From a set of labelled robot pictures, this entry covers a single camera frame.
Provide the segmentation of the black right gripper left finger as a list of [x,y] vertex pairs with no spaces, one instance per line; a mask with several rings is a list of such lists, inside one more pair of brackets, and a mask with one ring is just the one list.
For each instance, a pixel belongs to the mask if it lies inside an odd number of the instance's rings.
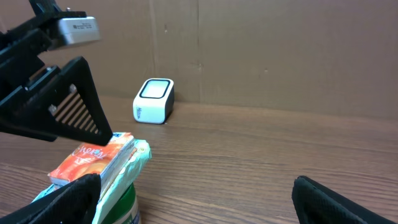
[[86,174],[1,218],[3,224],[91,223],[100,198],[101,178]]

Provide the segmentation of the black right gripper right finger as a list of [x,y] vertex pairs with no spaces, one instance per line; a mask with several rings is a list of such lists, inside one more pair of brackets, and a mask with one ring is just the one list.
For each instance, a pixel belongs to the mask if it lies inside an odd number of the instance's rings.
[[292,201],[300,224],[395,224],[303,175],[294,181]]

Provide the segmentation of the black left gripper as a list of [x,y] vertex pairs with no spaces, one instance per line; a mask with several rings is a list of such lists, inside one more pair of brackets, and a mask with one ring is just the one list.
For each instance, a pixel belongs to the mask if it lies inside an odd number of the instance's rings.
[[62,11],[55,1],[30,4],[35,16],[1,34],[1,132],[107,145],[113,132],[83,57],[30,79],[44,66],[38,55],[52,46],[51,26],[60,19],[85,18],[86,12]]

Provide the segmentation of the green lid jar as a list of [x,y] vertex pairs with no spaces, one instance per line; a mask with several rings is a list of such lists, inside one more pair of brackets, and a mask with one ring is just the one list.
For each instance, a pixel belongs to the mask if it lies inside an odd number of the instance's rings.
[[122,194],[101,224],[141,224],[134,184],[131,184]]

